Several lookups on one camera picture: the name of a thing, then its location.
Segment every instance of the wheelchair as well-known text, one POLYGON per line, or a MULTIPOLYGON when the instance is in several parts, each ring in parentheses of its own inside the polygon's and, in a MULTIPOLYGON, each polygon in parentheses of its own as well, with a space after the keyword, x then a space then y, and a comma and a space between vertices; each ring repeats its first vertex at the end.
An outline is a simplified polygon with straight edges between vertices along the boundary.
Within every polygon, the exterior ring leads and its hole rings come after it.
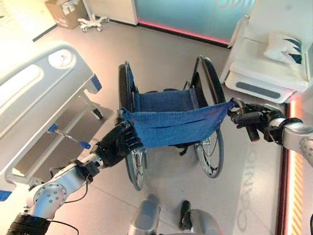
POLYGON ((224 143, 220 124, 233 107, 226 102, 219 78, 209 58, 199 56, 191 81, 183 90, 165 89, 140 94, 126 61, 119 69, 118 118, 132 120, 143 148, 132 151, 126 158, 130 181, 136 190, 143 187, 147 168, 146 149, 176 146, 183 149, 193 145, 199 163, 210 178, 219 176, 224 162, 224 143), (199 65, 202 65, 214 105, 209 106, 202 89, 199 65))

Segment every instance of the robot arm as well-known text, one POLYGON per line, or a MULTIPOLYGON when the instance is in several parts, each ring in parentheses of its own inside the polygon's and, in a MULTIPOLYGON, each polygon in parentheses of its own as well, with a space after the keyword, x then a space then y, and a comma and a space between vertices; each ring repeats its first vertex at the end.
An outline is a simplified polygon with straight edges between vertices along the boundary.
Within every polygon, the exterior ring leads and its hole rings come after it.
POLYGON ((239 109, 228 115, 237 128, 246 127, 251 141, 259 139, 259 130, 266 141, 301 153, 313 167, 313 127, 298 118, 286 118, 269 105, 245 104, 235 98, 232 101, 239 109))
POLYGON ((133 124, 129 121, 119 123, 86 158, 73 160, 50 181, 33 188, 27 197, 24 213, 16 217, 7 234, 44 235, 50 225, 49 219, 53 219, 70 194, 91 183, 100 169, 116 165, 132 150, 142 146, 133 124))

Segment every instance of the cardboard box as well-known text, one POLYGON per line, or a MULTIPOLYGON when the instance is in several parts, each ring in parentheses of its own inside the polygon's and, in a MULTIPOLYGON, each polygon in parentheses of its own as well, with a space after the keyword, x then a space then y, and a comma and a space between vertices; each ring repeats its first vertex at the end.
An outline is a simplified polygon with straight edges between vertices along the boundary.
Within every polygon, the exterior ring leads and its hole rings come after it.
POLYGON ((87 19, 82 0, 48 0, 45 4, 58 26, 73 29, 79 25, 77 19, 87 19))

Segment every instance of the white pillow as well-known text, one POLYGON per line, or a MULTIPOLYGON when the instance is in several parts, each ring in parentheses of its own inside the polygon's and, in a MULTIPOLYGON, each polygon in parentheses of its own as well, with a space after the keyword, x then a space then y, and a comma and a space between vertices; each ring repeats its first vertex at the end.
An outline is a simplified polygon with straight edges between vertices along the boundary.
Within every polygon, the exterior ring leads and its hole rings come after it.
POLYGON ((270 33, 268 38, 268 48, 264 55, 272 60, 286 64, 301 64, 302 43, 287 35, 270 33))

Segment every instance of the white floor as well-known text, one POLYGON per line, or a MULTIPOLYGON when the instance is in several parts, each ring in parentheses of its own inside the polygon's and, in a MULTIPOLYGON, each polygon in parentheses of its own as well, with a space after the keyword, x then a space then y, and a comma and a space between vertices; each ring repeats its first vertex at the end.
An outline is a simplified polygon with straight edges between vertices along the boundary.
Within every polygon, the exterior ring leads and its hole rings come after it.
MULTIPOLYGON (((68 41, 97 74, 103 89, 96 95, 87 95, 100 104, 106 115, 103 125, 96 123, 97 128, 89 132, 95 134, 89 138, 92 138, 91 144, 113 127, 118 109, 117 67, 125 60, 130 62, 135 82, 143 93, 165 88, 181 89, 190 79, 199 54, 211 58, 219 74, 229 53, 225 48, 141 27, 110 23, 103 28, 102 32, 91 29, 83 33, 78 28, 57 27, 37 42, 42 46, 54 40, 68 41)), ((246 102, 264 102, 227 88, 224 92, 227 100, 239 97, 246 102)), ((88 124, 97 122, 90 114, 84 119, 88 124)), ((81 123, 73 132, 80 137, 83 131, 88 132, 88 124, 81 123)), ((77 227, 82 235, 126 234, 140 202, 149 193, 154 193, 162 203, 158 233, 179 232, 179 210, 182 201, 187 199, 192 208, 211 213, 225 235, 274 234, 280 147, 263 140, 251 143, 246 131, 237 130, 229 118, 222 124, 222 132, 225 161, 219 178, 206 177, 192 148, 182 157, 173 147, 149 149, 145 187, 141 192, 136 191, 129 181, 122 161, 101 171, 87 196, 77 203, 64 205, 57 211, 55 220, 77 227)), ((69 143, 63 143, 59 153, 65 151, 66 155, 55 153, 45 164, 52 167, 78 157, 69 156, 69 150, 77 147, 69 146, 69 143)), ((38 175, 44 177, 45 172, 46 168, 41 169, 38 175)), ((84 188, 79 190, 71 199, 79 198, 84 192, 84 188)), ((8 223, 1 223, 1 230, 5 231, 7 226, 8 223)), ((53 224, 47 234, 74 235, 76 232, 53 224)))

